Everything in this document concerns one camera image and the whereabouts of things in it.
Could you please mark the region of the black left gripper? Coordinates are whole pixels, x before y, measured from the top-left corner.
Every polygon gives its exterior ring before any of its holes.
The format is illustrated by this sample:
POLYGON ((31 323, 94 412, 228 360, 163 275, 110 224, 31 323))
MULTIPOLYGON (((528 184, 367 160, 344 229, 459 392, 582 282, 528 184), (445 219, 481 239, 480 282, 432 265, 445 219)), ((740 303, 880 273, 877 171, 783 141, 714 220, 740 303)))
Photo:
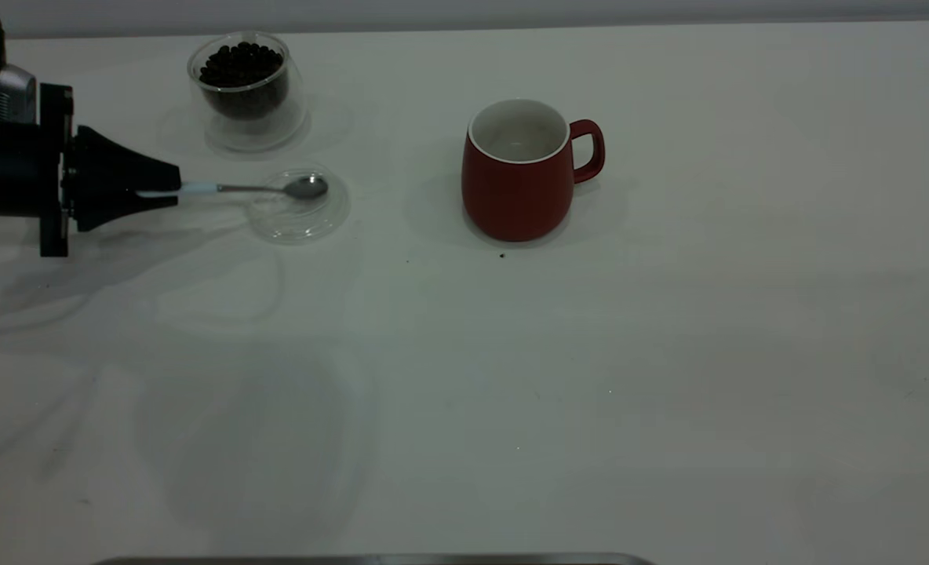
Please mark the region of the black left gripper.
MULTIPOLYGON (((38 221, 42 257, 67 256, 67 209, 63 197, 64 151, 72 139, 70 86, 40 87, 37 124, 0 121, 0 216, 38 221)), ((74 179, 98 191, 176 191, 179 168, 78 126, 73 146, 74 179)), ((80 195, 73 199, 77 232, 88 232, 125 216, 178 205, 174 195, 80 195)))

